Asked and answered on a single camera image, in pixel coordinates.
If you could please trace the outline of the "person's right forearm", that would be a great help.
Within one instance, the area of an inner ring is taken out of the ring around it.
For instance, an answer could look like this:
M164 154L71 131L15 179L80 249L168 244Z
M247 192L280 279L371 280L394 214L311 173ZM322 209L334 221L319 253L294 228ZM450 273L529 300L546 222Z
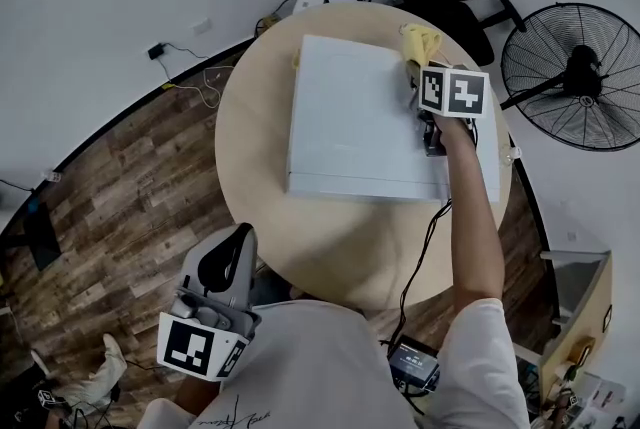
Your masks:
M482 299L501 299L505 262L472 138L458 119L437 116L446 150L452 200L453 302L457 312Z

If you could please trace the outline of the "person's white shirt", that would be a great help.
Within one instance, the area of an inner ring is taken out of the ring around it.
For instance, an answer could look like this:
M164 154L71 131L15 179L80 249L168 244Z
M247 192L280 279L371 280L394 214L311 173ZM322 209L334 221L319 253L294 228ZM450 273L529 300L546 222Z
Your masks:
M159 398L138 429L530 429L502 303L459 312L438 353L438 386L417 415L367 321L301 300L262 319L219 395L198 416Z

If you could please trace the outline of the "black power adapter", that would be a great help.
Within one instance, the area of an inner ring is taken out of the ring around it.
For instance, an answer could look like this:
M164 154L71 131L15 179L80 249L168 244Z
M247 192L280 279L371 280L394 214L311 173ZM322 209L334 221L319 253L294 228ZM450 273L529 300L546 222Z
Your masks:
M169 42L161 42L153 45L147 50L147 56L151 61L157 60L165 53L167 48L170 48L172 50L179 51L179 52L186 52L197 59L202 59L202 60L208 59L208 56L198 55L191 49L178 47Z

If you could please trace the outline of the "person's leg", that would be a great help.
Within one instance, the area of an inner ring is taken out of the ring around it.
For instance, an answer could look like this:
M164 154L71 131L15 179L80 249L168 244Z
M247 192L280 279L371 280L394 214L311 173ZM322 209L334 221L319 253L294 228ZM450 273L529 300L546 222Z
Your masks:
M111 392L127 369L127 363L116 339L110 333L102 336L104 360L86 378L66 381L61 386L37 394L38 404L55 415L69 417L73 408L91 414L106 408Z

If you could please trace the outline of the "wooden desk white frame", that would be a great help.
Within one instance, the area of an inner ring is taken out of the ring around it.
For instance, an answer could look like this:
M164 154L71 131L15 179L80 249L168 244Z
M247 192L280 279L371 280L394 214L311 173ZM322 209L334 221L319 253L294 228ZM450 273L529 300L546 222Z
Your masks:
M613 311L613 260L609 252L547 251L541 258L554 273L558 316L553 324L559 329L545 345L538 366L540 401L545 405L580 377L608 333ZM596 344L585 365L576 368L568 355L583 336L594 337Z

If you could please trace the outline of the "yellow cloth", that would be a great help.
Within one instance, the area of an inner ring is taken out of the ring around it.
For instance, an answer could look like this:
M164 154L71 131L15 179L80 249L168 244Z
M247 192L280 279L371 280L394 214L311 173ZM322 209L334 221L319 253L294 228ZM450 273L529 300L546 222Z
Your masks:
M419 82L421 70L429 65L439 51L443 36L436 29L419 24L404 24L400 28L400 34L403 37L402 54L409 78Z

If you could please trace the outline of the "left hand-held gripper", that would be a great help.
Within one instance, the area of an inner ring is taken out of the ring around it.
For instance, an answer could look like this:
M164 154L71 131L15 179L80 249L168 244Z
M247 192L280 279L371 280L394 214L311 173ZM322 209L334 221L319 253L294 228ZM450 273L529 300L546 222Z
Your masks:
M254 227L241 223L189 250L180 273L182 287L170 310L159 316L160 365L208 382L231 375L261 323L257 313L246 310L257 247Z

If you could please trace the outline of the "black standing fan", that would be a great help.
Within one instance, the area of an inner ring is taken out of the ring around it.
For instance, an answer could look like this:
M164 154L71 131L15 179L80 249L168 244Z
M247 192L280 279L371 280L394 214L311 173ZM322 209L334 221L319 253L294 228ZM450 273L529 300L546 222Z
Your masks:
M614 152L640 144L640 32L587 3L556 3L518 20L501 56L507 99L547 136Z

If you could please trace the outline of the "person's left forearm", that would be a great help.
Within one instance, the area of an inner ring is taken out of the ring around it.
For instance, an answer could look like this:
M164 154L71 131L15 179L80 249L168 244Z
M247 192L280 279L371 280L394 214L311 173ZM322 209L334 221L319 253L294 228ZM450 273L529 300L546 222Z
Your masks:
M174 403L186 412L199 416L219 395L221 384L187 376L181 383Z

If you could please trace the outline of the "small black screen device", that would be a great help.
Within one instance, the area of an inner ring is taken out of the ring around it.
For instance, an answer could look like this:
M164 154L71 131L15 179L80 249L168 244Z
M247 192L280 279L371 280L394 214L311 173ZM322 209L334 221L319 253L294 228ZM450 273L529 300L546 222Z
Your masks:
M388 357L394 383L418 391L433 390L439 377L437 351L401 335Z

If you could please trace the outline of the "large white board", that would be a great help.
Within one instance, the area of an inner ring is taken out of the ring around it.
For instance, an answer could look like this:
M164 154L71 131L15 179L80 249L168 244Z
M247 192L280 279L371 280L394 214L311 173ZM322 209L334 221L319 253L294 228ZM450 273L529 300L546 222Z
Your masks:
M476 152L490 202L499 202L493 92L477 120ZM306 35L296 72L287 191L295 195L446 200L446 155L428 157L416 82L396 50Z

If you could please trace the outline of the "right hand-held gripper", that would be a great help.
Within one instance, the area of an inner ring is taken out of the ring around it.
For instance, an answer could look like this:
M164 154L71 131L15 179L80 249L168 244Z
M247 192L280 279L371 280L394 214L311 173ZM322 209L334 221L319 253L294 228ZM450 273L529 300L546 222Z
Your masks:
M416 81L416 111L424 127L422 141L428 157L446 155L435 115L462 120L467 134L477 146L477 120L487 115L489 88L489 77L484 72L436 62L420 69Z

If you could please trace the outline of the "small yellow box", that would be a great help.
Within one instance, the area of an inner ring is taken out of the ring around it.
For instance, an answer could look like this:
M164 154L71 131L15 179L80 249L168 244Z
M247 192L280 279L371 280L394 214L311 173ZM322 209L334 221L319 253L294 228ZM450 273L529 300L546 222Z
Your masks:
M576 367L581 368L585 365L589 355L593 351L596 339L591 336L583 336L576 340L569 352L568 360Z

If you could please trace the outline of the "black monitor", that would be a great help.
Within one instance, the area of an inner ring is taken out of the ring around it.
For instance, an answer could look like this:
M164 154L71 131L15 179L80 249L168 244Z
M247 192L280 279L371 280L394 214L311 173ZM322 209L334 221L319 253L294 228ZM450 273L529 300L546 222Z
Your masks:
M0 237L0 251L28 247L37 269L42 272L62 254L48 207L31 204L23 221L23 232Z

